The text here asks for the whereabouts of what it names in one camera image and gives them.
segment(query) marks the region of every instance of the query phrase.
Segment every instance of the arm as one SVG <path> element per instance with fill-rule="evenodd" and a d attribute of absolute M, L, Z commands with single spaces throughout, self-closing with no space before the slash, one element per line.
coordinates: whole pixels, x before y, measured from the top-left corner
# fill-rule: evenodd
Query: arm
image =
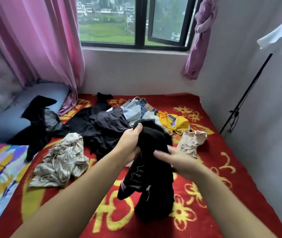
<path fill-rule="evenodd" d="M 141 124 L 125 131 L 109 154 L 40 207 L 11 238 L 78 238 L 122 168 L 138 153 L 136 144 L 141 131 Z"/>
<path fill-rule="evenodd" d="M 154 155 L 197 185 L 224 237 L 277 238 L 210 169 L 176 148 L 169 147 L 169 151 Z"/>

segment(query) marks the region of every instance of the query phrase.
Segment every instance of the window sill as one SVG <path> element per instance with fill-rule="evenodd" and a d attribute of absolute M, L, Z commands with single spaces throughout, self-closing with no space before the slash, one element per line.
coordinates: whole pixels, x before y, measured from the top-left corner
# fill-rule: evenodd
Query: window sill
<path fill-rule="evenodd" d="M 106 52 L 126 52 L 126 53 L 153 53 L 153 54 L 171 54 L 171 55 L 186 55 L 190 54 L 190 51 L 162 51 L 162 50 L 149 50 L 149 49 L 129 49 L 129 48 L 113 48 L 113 47 L 87 47 L 82 46 L 83 51 L 106 51 Z"/>

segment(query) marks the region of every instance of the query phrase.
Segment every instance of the person's left hand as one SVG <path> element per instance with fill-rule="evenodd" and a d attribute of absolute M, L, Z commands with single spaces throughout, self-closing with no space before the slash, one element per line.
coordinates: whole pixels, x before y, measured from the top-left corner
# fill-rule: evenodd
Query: person's left hand
<path fill-rule="evenodd" d="M 119 152 L 122 155 L 125 165 L 130 163 L 140 152 L 140 148 L 137 146 L 137 143 L 142 128 L 142 124 L 139 123 L 135 129 L 127 129 L 114 148 L 115 151 Z"/>

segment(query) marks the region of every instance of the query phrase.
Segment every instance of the blue pillow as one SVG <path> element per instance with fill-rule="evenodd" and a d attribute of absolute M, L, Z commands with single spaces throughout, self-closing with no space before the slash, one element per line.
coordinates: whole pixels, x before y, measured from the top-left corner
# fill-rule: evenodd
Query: blue pillow
<path fill-rule="evenodd" d="M 69 87 L 64 83 L 38 83 L 24 90 L 10 107 L 0 114 L 0 143 L 7 143 L 18 132 L 30 126 L 30 121 L 21 118 L 21 115 L 37 95 L 55 99 L 57 102 L 48 108 L 57 113 L 68 92 Z"/>

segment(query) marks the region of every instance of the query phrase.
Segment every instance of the hand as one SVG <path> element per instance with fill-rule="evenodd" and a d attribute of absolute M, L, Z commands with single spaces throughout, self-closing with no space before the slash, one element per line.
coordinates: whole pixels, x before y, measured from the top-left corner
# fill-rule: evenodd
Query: hand
<path fill-rule="evenodd" d="M 136 145 L 138 143 L 139 134 L 141 133 L 142 128 L 142 124 L 139 123 L 135 129 L 127 129 L 114 148 L 115 151 L 118 151 L 122 155 L 125 165 L 130 163 L 140 152 L 140 148 Z"/>
<path fill-rule="evenodd" d="M 209 169 L 203 164 L 177 148 L 168 146 L 168 150 L 170 154 L 156 150 L 154 156 L 171 164 L 176 172 L 185 179 L 195 182 L 194 180 L 201 176 L 201 173 L 209 172 Z"/>

